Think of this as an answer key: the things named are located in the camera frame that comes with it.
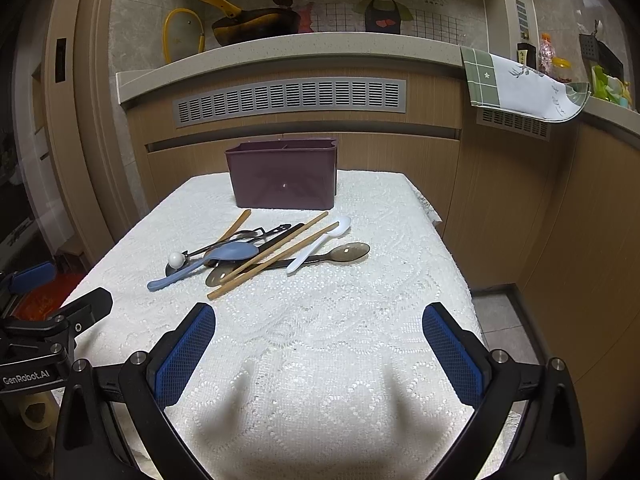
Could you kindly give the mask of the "black handled metal spoon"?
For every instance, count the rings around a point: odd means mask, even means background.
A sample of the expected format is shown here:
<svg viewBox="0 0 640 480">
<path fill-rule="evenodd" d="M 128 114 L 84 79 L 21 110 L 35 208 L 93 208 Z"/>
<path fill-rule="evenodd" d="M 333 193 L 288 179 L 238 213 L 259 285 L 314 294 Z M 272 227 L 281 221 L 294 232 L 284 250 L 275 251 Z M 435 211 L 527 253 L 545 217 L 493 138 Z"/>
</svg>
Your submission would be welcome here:
<svg viewBox="0 0 640 480">
<path fill-rule="evenodd" d="M 288 230 L 283 231 L 282 233 L 279 233 L 278 235 L 276 235 L 274 237 L 271 237 L 264 244 L 261 244 L 258 247 L 258 254 L 262 254 L 263 252 L 265 252 L 270 247 L 272 247 L 275 244 L 279 243 L 281 240 L 284 240 L 285 237 L 287 237 L 288 235 L 293 234 L 296 230 L 298 230 L 302 226 L 303 226 L 303 223 L 296 224 L 295 226 L 291 226 Z M 228 266 L 231 269 L 236 269 L 241 264 L 246 263 L 247 261 L 250 261 L 250 258 L 247 258 L 247 259 L 244 259 L 244 260 L 236 260 L 236 261 L 217 261 L 216 263 L 209 262 L 209 263 L 206 263 L 206 266 L 208 268 L 212 268 L 212 269 L 213 268 L 222 268 L 223 266 L 225 268 Z"/>
</svg>

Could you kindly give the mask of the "blue plastic spoon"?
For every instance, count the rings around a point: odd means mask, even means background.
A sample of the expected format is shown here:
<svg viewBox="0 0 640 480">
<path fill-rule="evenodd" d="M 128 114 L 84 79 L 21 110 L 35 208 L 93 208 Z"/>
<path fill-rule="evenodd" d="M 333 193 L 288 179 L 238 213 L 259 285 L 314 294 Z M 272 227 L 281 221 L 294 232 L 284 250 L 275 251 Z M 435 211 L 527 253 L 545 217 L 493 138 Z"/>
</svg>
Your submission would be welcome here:
<svg viewBox="0 0 640 480">
<path fill-rule="evenodd" d="M 247 260 L 255 257 L 257 254 L 258 248 L 256 246 L 247 242 L 235 240 L 234 242 L 229 242 L 213 249 L 206 257 L 193 260 L 191 263 L 177 270 L 173 274 L 160 278 L 159 280 L 150 281 L 146 284 L 146 288 L 149 292 L 157 292 L 160 289 L 182 280 L 200 266 L 204 266 L 205 263 L 209 263 L 209 261 Z"/>
</svg>

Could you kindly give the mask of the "dark sauce bottle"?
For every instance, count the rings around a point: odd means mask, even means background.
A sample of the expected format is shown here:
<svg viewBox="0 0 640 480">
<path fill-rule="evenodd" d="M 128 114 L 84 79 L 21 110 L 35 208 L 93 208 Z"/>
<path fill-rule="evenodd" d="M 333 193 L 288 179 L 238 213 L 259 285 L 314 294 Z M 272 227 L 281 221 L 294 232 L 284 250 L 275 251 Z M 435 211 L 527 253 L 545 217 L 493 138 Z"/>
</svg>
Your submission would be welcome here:
<svg viewBox="0 0 640 480">
<path fill-rule="evenodd" d="M 516 54 L 520 64 L 533 70 L 536 68 L 536 48 L 529 42 L 529 34 L 527 32 L 521 33 L 521 39 L 516 46 Z"/>
</svg>

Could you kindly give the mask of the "small grey vent grille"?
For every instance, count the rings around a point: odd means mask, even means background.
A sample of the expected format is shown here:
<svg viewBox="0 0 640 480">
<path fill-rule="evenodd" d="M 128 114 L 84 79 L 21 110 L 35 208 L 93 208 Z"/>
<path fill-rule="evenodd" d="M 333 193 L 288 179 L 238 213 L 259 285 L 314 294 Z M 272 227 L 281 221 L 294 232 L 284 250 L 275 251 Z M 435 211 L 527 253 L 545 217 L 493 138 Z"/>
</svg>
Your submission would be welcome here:
<svg viewBox="0 0 640 480">
<path fill-rule="evenodd" d="M 519 133 L 530 138 L 550 140 L 550 127 L 545 122 L 503 110 L 479 108 L 476 112 L 476 122 L 481 126 Z"/>
</svg>

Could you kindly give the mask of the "yellow rimmed glass lid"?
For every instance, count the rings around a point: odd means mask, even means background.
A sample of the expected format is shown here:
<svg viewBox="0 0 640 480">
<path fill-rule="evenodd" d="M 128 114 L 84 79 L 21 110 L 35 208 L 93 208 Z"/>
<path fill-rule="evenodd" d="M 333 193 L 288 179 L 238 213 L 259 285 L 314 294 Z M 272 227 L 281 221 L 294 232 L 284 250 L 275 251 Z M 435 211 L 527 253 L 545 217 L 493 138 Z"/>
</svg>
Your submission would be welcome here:
<svg viewBox="0 0 640 480">
<path fill-rule="evenodd" d="M 162 44 L 166 64 L 202 53 L 205 30 L 198 14 L 186 8 L 171 10 L 163 24 Z"/>
</svg>

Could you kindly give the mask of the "green white dish towel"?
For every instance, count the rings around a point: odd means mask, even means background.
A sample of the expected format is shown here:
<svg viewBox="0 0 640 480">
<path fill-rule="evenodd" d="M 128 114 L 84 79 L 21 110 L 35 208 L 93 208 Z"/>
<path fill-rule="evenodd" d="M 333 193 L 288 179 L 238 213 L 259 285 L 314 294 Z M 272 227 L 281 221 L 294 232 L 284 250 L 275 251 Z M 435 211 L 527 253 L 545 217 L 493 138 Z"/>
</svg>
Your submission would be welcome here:
<svg viewBox="0 0 640 480">
<path fill-rule="evenodd" d="M 579 115 L 591 96 L 588 82 L 564 84 L 502 56 L 460 52 L 472 106 L 560 124 Z"/>
</svg>

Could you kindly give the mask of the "wooden spoon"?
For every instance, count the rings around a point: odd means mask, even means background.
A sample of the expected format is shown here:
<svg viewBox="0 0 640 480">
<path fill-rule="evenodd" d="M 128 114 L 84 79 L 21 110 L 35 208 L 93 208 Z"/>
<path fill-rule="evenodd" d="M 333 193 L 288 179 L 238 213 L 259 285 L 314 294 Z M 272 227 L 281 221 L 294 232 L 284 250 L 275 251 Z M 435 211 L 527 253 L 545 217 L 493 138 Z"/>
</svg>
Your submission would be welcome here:
<svg viewBox="0 0 640 480">
<path fill-rule="evenodd" d="M 228 238 L 243 225 L 243 223 L 248 219 L 251 213 L 252 211 L 250 209 L 243 210 L 239 217 L 235 219 L 235 222 L 233 222 L 232 225 L 224 231 L 224 234 L 222 234 L 221 237 L 218 238 L 218 240 L 220 242 L 228 240 Z"/>
</svg>

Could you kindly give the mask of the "white lace tablecloth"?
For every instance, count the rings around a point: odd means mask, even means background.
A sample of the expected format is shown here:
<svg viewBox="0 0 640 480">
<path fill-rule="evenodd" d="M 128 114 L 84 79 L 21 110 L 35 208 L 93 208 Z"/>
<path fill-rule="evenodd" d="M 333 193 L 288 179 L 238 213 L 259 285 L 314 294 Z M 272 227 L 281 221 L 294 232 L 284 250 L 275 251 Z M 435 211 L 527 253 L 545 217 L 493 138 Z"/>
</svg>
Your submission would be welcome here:
<svg viewBox="0 0 640 480">
<path fill-rule="evenodd" d="M 216 333 L 179 402 L 166 410 L 215 479 L 425 479 L 473 414 L 422 332 L 441 302 L 480 336 L 468 285 L 403 174 L 341 171 L 329 217 L 367 258 L 265 270 L 213 302 Z M 96 287 L 112 312 L 77 339 L 94 366 L 149 350 L 198 301 L 207 271 L 158 292 L 171 252 L 216 240 L 239 217 L 228 174 L 193 177 L 138 222 L 65 302 Z"/>
</svg>

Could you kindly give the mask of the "yellow handled dark pan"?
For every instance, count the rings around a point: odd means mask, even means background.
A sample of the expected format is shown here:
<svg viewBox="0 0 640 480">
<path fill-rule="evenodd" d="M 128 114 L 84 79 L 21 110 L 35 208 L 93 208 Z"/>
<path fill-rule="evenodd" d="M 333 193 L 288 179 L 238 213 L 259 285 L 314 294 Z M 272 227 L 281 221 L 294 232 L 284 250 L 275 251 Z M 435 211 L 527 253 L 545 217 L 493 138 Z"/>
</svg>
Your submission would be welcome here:
<svg viewBox="0 0 640 480">
<path fill-rule="evenodd" d="M 213 22 L 212 31 L 221 47 L 240 42 L 298 33 L 300 16 L 291 9 L 243 10 L 228 0 L 200 0 L 224 14 Z"/>
</svg>

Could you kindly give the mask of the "white ball handle ladle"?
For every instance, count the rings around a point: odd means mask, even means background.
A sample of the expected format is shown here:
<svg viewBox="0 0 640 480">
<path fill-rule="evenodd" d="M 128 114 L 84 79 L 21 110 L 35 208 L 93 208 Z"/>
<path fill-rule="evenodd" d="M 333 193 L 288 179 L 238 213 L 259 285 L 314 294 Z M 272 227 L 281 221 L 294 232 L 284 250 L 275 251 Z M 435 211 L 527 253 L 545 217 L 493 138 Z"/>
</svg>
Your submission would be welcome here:
<svg viewBox="0 0 640 480">
<path fill-rule="evenodd" d="M 165 275 L 169 276 L 183 269 L 190 262 L 187 252 L 172 252 L 165 266 Z"/>
</svg>

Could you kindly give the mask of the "red patterned bottle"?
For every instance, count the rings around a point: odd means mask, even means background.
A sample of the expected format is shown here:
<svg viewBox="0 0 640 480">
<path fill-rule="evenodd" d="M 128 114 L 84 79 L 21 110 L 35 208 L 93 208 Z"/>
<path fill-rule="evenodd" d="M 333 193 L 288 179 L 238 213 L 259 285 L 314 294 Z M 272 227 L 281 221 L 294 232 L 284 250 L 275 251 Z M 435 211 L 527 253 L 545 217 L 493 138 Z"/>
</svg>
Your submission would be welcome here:
<svg viewBox="0 0 640 480">
<path fill-rule="evenodd" d="M 551 43 L 551 37 L 546 32 L 542 32 L 538 50 L 538 68 L 541 73 L 548 76 L 552 74 L 554 57 L 555 50 Z"/>
</svg>

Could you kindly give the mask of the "white plastic spoon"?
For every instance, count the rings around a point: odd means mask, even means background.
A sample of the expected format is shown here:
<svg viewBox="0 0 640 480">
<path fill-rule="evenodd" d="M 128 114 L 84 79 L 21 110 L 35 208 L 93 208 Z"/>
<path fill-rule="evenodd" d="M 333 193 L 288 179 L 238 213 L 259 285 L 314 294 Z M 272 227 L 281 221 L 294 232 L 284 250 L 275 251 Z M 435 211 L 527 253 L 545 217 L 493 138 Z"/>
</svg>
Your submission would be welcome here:
<svg viewBox="0 0 640 480">
<path fill-rule="evenodd" d="M 286 267 L 286 274 L 291 275 L 295 273 L 307 259 L 313 255 L 325 242 L 331 238 L 337 238 L 343 236 L 352 226 L 352 219 L 346 216 L 337 218 L 337 226 L 322 234 L 308 247 L 301 250 L 295 257 L 295 259 Z"/>
</svg>

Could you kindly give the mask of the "wooden chopstick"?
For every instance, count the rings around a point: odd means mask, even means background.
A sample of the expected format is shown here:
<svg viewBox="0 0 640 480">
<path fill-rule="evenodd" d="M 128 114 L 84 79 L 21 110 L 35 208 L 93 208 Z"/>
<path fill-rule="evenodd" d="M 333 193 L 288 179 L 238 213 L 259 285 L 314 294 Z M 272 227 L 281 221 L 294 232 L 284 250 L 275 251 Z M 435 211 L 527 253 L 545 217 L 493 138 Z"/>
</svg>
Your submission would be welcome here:
<svg viewBox="0 0 640 480">
<path fill-rule="evenodd" d="M 220 281 L 220 284 L 221 285 L 227 284 L 228 282 L 230 282 L 232 280 L 232 278 L 236 278 L 248 266 L 251 266 L 252 264 L 256 264 L 258 262 L 261 262 L 268 255 L 270 255 L 273 252 L 275 252 L 277 249 L 279 249 L 280 247 L 282 247 L 283 245 L 288 243 L 290 240 L 294 240 L 294 238 L 298 237 L 299 234 L 302 234 L 306 230 L 310 229 L 312 226 L 314 226 L 316 223 L 318 223 L 321 220 L 323 220 L 324 218 L 326 218 L 328 215 L 329 215 L 329 211 L 323 211 L 321 214 L 318 214 L 317 217 L 314 217 L 313 219 L 311 219 L 307 223 L 303 224 L 299 228 L 294 229 L 285 238 L 282 238 L 282 240 L 279 240 L 277 243 L 274 243 L 273 245 L 269 246 L 266 250 L 264 250 L 263 252 L 260 252 L 256 257 L 251 258 L 246 263 L 243 263 L 242 266 L 239 266 L 237 269 L 235 269 L 234 271 L 230 272 L 228 275 L 226 275 Z"/>
<path fill-rule="evenodd" d="M 322 235 L 329 233 L 330 231 L 337 228 L 339 225 L 340 225 L 340 222 L 335 221 L 329 226 L 326 226 L 325 228 L 315 232 L 314 234 L 307 236 L 306 238 L 304 238 L 297 244 L 291 246 L 287 250 L 284 250 L 283 252 L 279 252 L 277 255 L 272 256 L 268 260 L 262 263 L 259 263 L 258 266 L 256 266 L 256 268 L 247 272 L 242 272 L 240 275 L 235 275 L 235 277 L 232 278 L 232 280 L 230 281 L 224 281 L 217 289 L 213 290 L 207 295 L 207 299 L 215 300 L 221 296 L 224 296 L 224 294 L 226 294 L 227 292 L 230 292 L 230 290 L 235 289 L 238 286 L 242 285 L 243 283 L 251 280 L 252 278 L 254 278 L 255 275 L 259 274 L 263 270 L 268 269 L 270 266 L 272 266 L 276 262 L 288 256 L 292 256 L 296 254 L 296 252 L 299 252 L 301 249 L 309 246 L 315 240 L 318 240 L 318 238 L 322 237 Z"/>
</svg>

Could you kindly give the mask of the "yellow lidded jar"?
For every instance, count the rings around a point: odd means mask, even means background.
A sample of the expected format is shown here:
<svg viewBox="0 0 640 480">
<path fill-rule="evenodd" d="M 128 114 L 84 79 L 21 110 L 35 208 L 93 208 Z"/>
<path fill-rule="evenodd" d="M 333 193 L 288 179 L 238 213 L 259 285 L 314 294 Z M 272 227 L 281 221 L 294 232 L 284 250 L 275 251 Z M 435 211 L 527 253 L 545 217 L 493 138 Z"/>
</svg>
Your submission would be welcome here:
<svg viewBox="0 0 640 480">
<path fill-rule="evenodd" d="M 551 61 L 551 77 L 568 84 L 572 81 L 572 63 L 565 58 L 554 56 Z"/>
</svg>

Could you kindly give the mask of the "black smiley handle fork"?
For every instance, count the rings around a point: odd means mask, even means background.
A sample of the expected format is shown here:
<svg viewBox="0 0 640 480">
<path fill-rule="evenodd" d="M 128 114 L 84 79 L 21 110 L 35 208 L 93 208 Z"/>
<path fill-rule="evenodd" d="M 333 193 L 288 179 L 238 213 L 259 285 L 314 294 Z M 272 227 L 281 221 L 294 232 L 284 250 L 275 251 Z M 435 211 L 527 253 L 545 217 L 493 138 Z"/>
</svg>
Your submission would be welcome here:
<svg viewBox="0 0 640 480">
<path fill-rule="evenodd" d="M 205 254 L 214 248 L 221 246 L 223 244 L 234 242 L 235 240 L 240 240 L 241 242 L 259 242 L 260 240 L 266 240 L 268 237 L 282 233 L 289 229 L 292 226 L 291 223 L 282 223 L 280 226 L 276 226 L 275 228 L 266 231 L 263 228 L 257 228 L 254 230 L 241 230 L 219 242 L 215 242 L 213 244 L 209 244 L 200 249 L 195 249 L 194 252 L 183 252 L 182 254 L 186 256 L 186 258 L 195 257 L 197 255 Z"/>
</svg>

